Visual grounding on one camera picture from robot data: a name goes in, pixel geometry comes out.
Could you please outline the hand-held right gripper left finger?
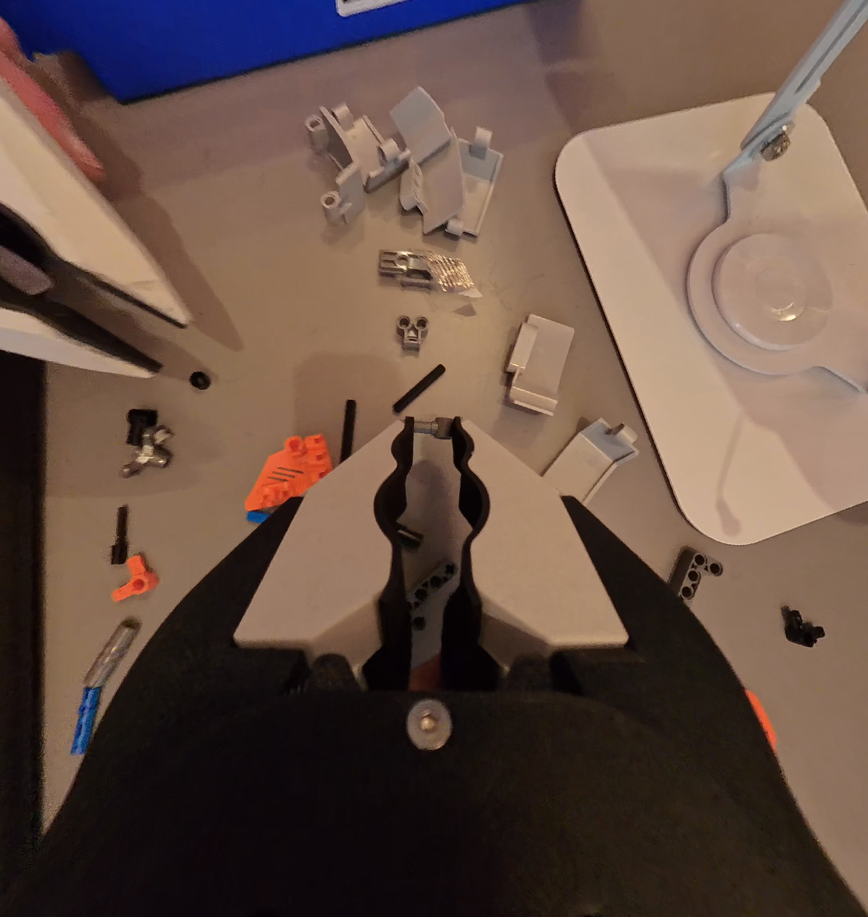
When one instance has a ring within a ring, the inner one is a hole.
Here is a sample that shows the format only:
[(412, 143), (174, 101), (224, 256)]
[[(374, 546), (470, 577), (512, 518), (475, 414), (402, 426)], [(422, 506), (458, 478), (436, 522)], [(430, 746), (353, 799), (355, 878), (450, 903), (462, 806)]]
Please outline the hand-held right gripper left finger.
[(397, 524), (414, 433), (410, 417), (390, 425), (305, 494), (236, 628), (239, 647), (337, 655), (371, 686), (407, 687), (412, 613)]

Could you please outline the small orange connector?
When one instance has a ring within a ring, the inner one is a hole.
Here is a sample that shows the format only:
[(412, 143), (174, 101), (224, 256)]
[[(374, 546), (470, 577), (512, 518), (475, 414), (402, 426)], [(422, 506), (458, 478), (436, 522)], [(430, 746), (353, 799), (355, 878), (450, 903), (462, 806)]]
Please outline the small orange connector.
[(113, 602), (124, 602), (155, 590), (160, 584), (158, 574), (149, 565), (143, 554), (127, 559), (129, 578), (126, 583), (111, 593)]

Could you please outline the person's left hand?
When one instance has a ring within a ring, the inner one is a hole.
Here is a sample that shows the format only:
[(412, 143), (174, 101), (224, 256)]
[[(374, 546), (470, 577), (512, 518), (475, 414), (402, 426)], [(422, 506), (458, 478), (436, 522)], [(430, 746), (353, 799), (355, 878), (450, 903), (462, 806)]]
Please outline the person's left hand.
[(38, 120), (41, 127), (55, 140), (79, 171), (91, 182), (101, 184), (105, 178), (103, 165), (79, 137), (68, 116), (33, 79), (30, 62), (22, 51), (15, 32), (2, 17), (0, 79)]

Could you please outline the dark grey angled beam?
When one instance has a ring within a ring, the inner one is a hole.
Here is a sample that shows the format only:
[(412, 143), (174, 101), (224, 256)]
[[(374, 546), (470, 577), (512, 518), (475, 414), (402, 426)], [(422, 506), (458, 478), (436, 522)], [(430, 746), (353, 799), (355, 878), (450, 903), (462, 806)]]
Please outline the dark grey angled beam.
[(445, 559), (408, 590), (412, 626), (412, 669), (433, 659), (441, 648), (442, 621), (459, 579), (460, 565)]

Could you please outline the light grey flat clip panel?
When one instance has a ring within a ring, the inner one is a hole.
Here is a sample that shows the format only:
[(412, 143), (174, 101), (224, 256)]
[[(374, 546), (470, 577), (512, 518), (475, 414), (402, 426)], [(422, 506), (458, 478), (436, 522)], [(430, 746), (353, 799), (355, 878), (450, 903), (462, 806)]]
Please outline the light grey flat clip panel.
[(629, 426), (612, 427), (599, 418), (577, 432), (542, 478), (560, 495), (585, 505), (619, 466), (637, 457), (636, 439)]

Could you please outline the grey joint with black pin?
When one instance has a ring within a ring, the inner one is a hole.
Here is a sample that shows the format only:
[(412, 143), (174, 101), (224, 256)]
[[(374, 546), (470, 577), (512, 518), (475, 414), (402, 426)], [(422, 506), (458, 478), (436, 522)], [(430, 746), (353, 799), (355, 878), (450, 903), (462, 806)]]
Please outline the grey joint with black pin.
[(120, 469), (120, 477), (131, 478), (147, 468), (165, 469), (172, 462), (168, 442), (173, 431), (159, 423), (156, 410), (132, 408), (127, 413), (127, 445), (132, 449), (130, 461)]

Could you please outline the dark grey short beam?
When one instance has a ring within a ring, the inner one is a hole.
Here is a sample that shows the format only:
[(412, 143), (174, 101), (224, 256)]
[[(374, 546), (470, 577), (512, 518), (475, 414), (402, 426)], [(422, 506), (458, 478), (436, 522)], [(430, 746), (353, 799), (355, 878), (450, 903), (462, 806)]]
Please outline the dark grey short beam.
[(669, 588), (687, 607), (692, 607), (705, 578), (720, 577), (724, 565), (709, 554), (683, 547), (669, 575)]

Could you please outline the short black axle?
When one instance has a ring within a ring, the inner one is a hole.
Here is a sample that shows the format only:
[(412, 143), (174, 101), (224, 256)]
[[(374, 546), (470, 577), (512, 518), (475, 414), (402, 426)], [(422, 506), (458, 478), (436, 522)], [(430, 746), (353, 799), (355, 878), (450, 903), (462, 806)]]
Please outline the short black axle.
[(446, 367), (438, 364), (428, 372), (420, 381), (414, 384), (405, 394), (401, 395), (393, 403), (393, 414), (398, 416), (403, 414), (407, 408), (412, 405), (421, 395), (428, 391), (436, 384), (446, 373)]

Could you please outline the light grey boxy panel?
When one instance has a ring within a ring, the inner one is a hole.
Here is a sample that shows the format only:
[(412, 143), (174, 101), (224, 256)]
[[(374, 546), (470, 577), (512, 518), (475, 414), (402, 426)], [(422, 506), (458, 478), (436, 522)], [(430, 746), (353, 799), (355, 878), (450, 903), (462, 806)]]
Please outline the light grey boxy panel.
[(504, 372), (509, 402), (543, 416), (554, 416), (558, 389), (575, 330), (530, 314), (520, 326)]

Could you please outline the blue pin with grey sleeve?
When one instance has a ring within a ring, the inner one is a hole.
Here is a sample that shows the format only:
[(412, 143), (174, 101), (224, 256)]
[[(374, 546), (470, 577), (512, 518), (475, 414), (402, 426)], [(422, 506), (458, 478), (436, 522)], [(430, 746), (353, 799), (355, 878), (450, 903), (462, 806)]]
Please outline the blue pin with grey sleeve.
[(77, 711), (71, 756), (82, 756), (91, 742), (103, 691), (118, 669), (140, 630), (135, 618), (121, 622), (98, 654), (84, 678), (83, 694)]

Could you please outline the black dimpled foam pad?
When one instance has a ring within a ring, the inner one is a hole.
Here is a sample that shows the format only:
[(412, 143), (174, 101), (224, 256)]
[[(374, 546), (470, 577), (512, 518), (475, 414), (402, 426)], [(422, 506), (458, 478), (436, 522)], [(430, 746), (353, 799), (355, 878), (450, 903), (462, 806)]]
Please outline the black dimpled foam pad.
[(0, 897), (41, 833), (46, 373), (0, 351)]

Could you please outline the orange curved panel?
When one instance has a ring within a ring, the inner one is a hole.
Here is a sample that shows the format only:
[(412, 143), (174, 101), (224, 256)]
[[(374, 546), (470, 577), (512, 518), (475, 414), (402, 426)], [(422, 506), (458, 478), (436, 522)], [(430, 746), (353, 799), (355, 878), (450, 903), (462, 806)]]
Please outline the orange curved panel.
[(757, 720), (761, 726), (761, 729), (769, 742), (769, 745), (772, 749), (772, 753), (776, 754), (777, 752), (777, 736), (772, 726), (772, 721), (768, 716), (764, 706), (761, 704), (760, 699), (753, 692), (746, 690), (746, 697), (749, 701), (749, 704), (757, 717)]

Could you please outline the small clear plastic wrapper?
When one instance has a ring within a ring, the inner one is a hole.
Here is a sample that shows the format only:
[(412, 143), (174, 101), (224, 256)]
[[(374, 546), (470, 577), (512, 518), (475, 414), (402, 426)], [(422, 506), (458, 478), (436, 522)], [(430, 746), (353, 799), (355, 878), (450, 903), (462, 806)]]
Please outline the small clear plastic wrapper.
[(428, 251), (424, 253), (432, 291), (457, 294), (471, 299), (482, 296), (465, 263), (457, 257)]

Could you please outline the white book stand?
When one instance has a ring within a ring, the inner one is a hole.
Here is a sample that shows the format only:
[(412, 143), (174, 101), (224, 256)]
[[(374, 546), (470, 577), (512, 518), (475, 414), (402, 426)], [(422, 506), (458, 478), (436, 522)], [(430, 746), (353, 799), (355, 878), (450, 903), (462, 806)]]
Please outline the white book stand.
[(809, 101), (845, 2), (773, 97), (595, 128), (556, 190), (681, 513), (754, 544), (868, 502), (868, 209)]

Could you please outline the dark grey connector block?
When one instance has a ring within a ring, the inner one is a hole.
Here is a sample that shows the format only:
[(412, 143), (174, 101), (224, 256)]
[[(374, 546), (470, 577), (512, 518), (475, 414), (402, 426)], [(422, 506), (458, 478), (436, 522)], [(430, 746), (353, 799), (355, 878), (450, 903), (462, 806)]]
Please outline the dark grey connector block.
[(381, 249), (378, 257), (378, 275), (398, 281), (404, 288), (433, 290), (435, 278), (428, 254), (408, 249)]

